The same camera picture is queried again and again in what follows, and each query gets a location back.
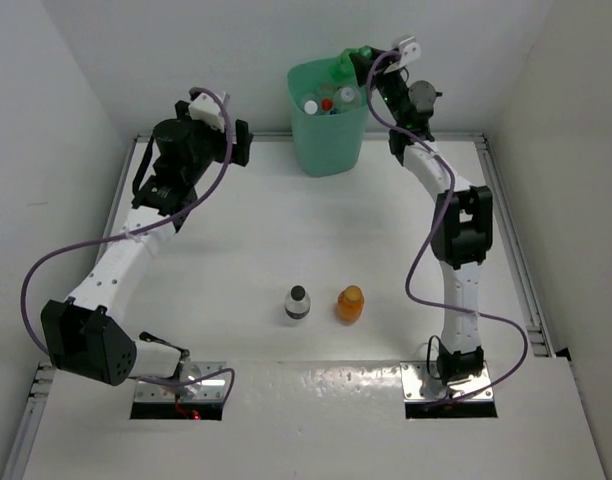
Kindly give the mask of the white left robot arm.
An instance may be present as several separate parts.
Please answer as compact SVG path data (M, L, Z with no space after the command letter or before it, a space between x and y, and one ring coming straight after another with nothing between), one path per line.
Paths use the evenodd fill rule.
M119 234L88 276L63 301L49 301L41 325L52 365L116 386L127 379L176 381L187 350L121 326L149 264L207 199L196 185L214 163L246 166L253 136L231 121L224 94L194 91L158 123L133 181L133 199Z

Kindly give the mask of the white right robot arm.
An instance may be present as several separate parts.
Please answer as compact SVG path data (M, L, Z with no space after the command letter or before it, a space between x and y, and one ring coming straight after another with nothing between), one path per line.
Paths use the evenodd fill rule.
M492 247L493 195L461 177L438 153L430 130L440 97L432 84L408 85L401 74L401 53L367 47L349 56L359 86L378 92L394 123L389 148L435 202L431 231L424 245L440 264L444 324L438 340L436 380L444 385L481 374L484 351L478 331L478 281Z

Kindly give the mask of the orange juice bottle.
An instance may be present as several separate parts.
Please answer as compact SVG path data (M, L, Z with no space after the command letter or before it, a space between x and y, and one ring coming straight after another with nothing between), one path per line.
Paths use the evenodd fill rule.
M345 325L355 323L361 316L365 298L357 285L349 285L342 290L337 299L335 313L340 322Z

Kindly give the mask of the clear bottle colourful label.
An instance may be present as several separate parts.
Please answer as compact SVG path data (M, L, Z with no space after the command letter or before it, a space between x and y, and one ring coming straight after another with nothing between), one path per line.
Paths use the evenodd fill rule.
M333 107L338 113L354 111L361 106L361 92L353 85L341 86L333 96Z

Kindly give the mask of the black-cap black-label bottle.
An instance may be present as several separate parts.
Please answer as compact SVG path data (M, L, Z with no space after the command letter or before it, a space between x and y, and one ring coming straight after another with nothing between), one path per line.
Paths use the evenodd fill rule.
M285 296L284 311L291 322L304 319L311 309L311 299L302 285L294 285Z

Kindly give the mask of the green soda bottle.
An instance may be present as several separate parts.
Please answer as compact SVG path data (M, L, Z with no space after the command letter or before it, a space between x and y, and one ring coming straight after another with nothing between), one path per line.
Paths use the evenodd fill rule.
M334 58L329 73L336 81L346 81L355 77L355 69L351 59L352 55L370 59L372 56L372 48L363 46L359 48L347 48L343 50L337 57Z

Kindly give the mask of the Aquafina bottle white cap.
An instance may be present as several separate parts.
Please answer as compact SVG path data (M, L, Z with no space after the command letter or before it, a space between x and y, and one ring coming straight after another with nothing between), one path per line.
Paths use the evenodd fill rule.
M307 96L301 102L302 111L307 115L318 115L320 112L320 103L317 97Z

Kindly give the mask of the small red-cap cola bottle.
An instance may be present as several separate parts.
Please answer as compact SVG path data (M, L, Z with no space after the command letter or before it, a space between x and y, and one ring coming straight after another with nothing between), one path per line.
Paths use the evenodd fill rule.
M316 96L322 112L329 112L333 108L335 92L336 88L330 84L322 84L317 87Z

